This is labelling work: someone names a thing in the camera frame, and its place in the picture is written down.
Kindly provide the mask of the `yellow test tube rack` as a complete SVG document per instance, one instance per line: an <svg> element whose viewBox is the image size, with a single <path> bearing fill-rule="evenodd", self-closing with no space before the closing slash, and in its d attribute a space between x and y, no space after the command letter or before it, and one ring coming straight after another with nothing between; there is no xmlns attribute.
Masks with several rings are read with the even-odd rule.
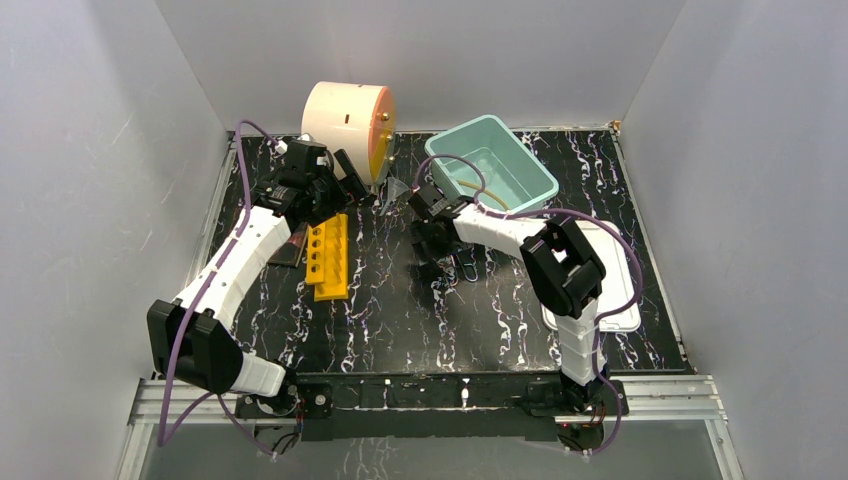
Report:
<svg viewBox="0 0 848 480"><path fill-rule="evenodd" d="M340 213L311 227L307 238L305 281L315 301L349 298L348 215Z"/></svg>

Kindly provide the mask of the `tan rubber tubing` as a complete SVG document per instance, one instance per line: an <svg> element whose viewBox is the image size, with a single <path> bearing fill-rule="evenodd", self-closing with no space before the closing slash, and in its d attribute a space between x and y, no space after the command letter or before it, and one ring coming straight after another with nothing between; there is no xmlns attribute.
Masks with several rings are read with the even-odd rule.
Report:
<svg viewBox="0 0 848 480"><path fill-rule="evenodd" d="M504 201L501 197L494 194L490 190L483 188L481 185L466 181L466 180L457 180L456 183L469 190L467 194L468 197L471 198L471 202L476 204L481 197L486 197L492 201L494 201L499 207L501 211L508 212L510 210L509 204Z"/></svg>

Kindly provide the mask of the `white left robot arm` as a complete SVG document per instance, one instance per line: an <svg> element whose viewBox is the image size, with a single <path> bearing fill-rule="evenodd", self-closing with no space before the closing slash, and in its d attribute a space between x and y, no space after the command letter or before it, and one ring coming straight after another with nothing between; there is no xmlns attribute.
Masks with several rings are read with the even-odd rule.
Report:
<svg viewBox="0 0 848 480"><path fill-rule="evenodd" d="M270 258L301 225L317 226L369 195L370 168L344 149L304 139L253 186L227 240L171 301L157 300L147 326L155 369L212 394L260 396L275 416L294 411L297 387L284 366L242 350L231 332L246 294Z"/></svg>

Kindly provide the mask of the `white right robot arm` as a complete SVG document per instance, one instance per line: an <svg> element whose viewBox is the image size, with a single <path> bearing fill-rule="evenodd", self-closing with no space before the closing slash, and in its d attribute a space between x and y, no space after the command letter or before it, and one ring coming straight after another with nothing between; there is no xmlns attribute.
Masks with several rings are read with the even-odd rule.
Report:
<svg viewBox="0 0 848 480"><path fill-rule="evenodd" d="M559 386L531 394L531 405L577 414L598 406L605 362L596 317L606 269L576 220L490 211L469 197L450 200L433 185L414 188L408 204L416 216L411 232L419 261L477 244L523 263L537 300L554 319L560 358Z"/></svg>

